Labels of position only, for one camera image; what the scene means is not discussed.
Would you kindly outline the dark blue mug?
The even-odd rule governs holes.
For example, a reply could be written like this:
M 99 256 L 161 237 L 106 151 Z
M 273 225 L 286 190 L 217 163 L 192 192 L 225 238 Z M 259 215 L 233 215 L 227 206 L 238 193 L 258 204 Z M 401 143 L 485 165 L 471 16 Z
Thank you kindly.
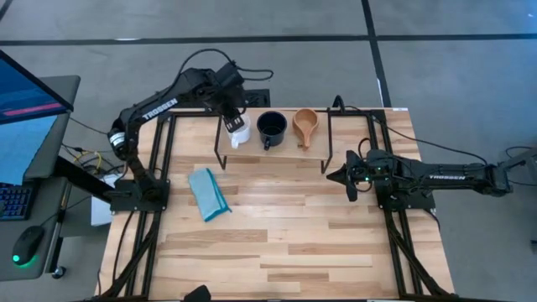
M 280 112 L 268 111 L 259 116 L 257 129 L 265 151 L 279 146 L 284 141 L 287 125 L 286 117 Z

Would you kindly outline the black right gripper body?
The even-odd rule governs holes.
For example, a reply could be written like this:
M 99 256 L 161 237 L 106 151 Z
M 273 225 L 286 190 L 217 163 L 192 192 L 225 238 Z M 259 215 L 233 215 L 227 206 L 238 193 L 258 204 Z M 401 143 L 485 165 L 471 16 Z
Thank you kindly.
M 365 158 L 352 150 L 346 152 L 346 193 L 349 201 L 357 200 L 357 193 L 362 192 L 356 183 L 384 180 L 388 176 L 388 154 L 382 150 L 370 150 Z

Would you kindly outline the wooden shelf with black frame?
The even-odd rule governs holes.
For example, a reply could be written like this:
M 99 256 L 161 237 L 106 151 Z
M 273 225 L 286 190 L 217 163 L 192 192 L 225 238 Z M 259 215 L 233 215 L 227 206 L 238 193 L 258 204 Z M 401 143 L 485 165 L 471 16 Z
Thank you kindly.
M 284 131 L 283 142 L 263 149 L 256 121 L 265 112 L 276 111 L 281 113 L 288 122 Z M 220 117 L 217 124 L 214 152 L 222 169 L 226 169 L 229 157 L 238 158 L 276 158 L 276 159 L 304 159 L 321 161 L 321 173 L 324 174 L 332 158 L 331 142 L 331 113 L 330 109 L 316 110 L 318 126 L 310 137 L 310 146 L 304 149 L 302 140 L 296 135 L 293 127 L 293 118 L 296 108 L 249 108 L 246 113 L 251 121 L 251 135 L 246 143 L 233 148 L 228 137 L 224 122 Z

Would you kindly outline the grey side desk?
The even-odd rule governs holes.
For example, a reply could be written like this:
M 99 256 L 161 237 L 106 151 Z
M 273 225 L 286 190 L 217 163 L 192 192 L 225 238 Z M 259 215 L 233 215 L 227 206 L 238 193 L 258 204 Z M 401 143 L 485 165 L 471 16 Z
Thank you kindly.
M 0 221 L 0 281 L 36 279 L 43 273 L 53 273 L 58 268 L 63 238 L 60 227 L 61 207 L 70 197 L 72 172 L 75 166 L 59 156 L 69 116 L 59 115 L 47 138 L 29 166 L 26 177 L 39 186 L 34 191 L 34 203 L 29 219 Z M 34 256 L 18 266 L 13 261 L 13 247 L 25 230 L 42 226 L 41 238 Z

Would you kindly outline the black perforated floor panel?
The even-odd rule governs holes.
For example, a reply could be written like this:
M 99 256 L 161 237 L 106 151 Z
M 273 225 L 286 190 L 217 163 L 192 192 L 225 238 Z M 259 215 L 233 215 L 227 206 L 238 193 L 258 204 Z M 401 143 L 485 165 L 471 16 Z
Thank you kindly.
M 247 107 L 271 107 L 269 89 L 246 90 L 245 98 Z

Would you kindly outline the black computer mouse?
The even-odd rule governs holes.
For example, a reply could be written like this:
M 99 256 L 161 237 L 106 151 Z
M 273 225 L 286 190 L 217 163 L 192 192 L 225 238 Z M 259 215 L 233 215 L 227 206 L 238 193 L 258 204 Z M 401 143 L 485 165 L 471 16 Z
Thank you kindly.
M 12 261 L 22 266 L 30 262 L 44 236 L 42 226 L 30 226 L 25 229 L 13 245 Z

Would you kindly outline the teal folded cloth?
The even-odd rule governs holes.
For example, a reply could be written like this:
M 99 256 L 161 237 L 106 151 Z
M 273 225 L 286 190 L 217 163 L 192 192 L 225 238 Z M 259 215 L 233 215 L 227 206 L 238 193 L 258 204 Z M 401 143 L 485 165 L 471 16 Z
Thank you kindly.
M 198 169 L 188 176 L 190 189 L 204 222 L 229 211 L 229 207 L 214 174 L 208 169 Z

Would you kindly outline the wooden cup with handle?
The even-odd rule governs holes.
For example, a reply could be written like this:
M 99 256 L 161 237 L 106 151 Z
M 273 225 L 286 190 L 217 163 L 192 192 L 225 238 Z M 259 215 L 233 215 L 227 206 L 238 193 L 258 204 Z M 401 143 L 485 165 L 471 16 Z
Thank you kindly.
M 302 149 L 308 149 L 311 146 L 311 139 L 318 125 L 319 118 L 314 110 L 302 108 L 294 114 L 293 129 L 300 140 Z

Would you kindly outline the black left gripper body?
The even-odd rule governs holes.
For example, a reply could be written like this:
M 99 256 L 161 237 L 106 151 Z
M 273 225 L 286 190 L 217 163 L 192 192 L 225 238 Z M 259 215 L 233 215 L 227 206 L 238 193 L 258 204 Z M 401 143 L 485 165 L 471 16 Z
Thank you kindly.
M 225 86 L 216 94 L 216 110 L 225 120 L 237 118 L 245 106 L 245 90 L 242 84 Z

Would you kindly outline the backlit keyboard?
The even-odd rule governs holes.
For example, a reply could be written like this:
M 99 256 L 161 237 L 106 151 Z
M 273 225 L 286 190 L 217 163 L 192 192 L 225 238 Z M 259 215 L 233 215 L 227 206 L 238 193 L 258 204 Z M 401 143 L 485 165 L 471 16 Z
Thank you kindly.
M 32 186 L 0 183 L 0 221 L 27 220 L 33 199 Z

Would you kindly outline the white mug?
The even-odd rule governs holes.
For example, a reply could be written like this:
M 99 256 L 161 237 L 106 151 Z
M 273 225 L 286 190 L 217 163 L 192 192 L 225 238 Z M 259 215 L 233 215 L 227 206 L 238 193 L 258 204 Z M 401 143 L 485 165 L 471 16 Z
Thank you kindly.
M 232 148 L 237 149 L 240 144 L 246 143 L 250 139 L 251 120 L 247 113 L 241 115 L 244 125 L 235 132 L 227 131 Z

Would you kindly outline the white paper sheet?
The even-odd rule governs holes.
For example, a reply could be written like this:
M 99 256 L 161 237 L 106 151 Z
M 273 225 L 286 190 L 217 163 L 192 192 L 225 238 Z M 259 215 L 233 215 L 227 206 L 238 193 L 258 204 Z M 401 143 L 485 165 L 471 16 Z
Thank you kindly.
M 120 174 L 109 174 L 102 177 L 102 180 L 111 187 L 114 187 L 115 181 L 119 178 Z M 110 205 L 105 201 L 93 196 L 91 198 L 91 219 L 90 223 L 92 227 L 99 227 L 102 225 L 110 224 L 112 222 L 112 212 L 110 211 Z

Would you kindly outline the computer monitor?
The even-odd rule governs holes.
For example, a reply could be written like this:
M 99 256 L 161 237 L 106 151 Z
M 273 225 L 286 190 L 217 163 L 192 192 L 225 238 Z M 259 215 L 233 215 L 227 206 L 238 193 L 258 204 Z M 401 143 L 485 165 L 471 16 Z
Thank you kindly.
M 65 98 L 0 50 L 0 125 L 73 110 Z

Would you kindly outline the small dark rounded object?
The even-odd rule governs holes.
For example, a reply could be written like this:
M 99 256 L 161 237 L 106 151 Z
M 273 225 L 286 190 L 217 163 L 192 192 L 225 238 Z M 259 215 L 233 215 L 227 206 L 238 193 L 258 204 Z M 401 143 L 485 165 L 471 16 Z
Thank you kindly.
M 201 285 L 186 294 L 183 302 L 211 302 L 211 293 L 205 285 Z

